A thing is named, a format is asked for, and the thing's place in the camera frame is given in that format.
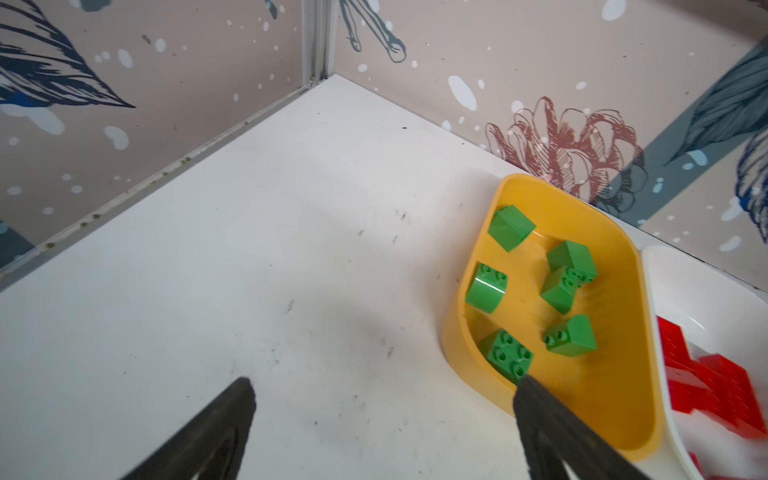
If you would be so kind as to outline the white plastic bin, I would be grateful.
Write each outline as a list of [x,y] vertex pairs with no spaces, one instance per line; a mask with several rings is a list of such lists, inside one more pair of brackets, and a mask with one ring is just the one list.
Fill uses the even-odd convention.
[[766,478],[766,300],[672,248],[641,256],[665,415],[654,477]]

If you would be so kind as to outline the red lego long top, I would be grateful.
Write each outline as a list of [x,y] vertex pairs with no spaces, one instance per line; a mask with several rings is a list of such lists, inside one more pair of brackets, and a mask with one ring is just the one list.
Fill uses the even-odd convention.
[[657,317],[667,380],[695,386],[694,361],[690,357],[682,329],[660,316]]

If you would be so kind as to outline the yellow plastic bin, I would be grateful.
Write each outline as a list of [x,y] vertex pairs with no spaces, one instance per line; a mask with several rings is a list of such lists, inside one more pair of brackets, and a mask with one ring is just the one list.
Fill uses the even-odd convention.
[[[534,353],[530,375],[610,446],[631,461],[650,457],[663,436],[664,412],[638,250],[611,217],[533,176],[502,180],[490,208],[508,205],[536,228],[511,252],[487,230],[479,233],[442,323],[447,362],[480,395],[511,412],[516,386],[478,349],[483,337],[504,329]],[[597,278],[577,291],[572,308],[590,317],[598,350],[574,358],[549,352],[542,340],[548,328],[565,320],[540,297],[550,272],[546,254],[564,240],[586,245],[598,270]],[[506,294],[492,314],[465,302],[478,262],[508,276]]]

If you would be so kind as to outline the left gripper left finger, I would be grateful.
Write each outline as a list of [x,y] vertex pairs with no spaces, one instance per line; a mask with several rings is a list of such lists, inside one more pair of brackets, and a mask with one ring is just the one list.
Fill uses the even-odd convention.
[[251,381],[237,378],[125,477],[235,479],[256,409]]

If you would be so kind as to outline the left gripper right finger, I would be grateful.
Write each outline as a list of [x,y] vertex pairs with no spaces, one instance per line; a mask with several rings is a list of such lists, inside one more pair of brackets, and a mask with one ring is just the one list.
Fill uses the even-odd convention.
[[512,405],[532,479],[646,477],[535,378],[519,381]]

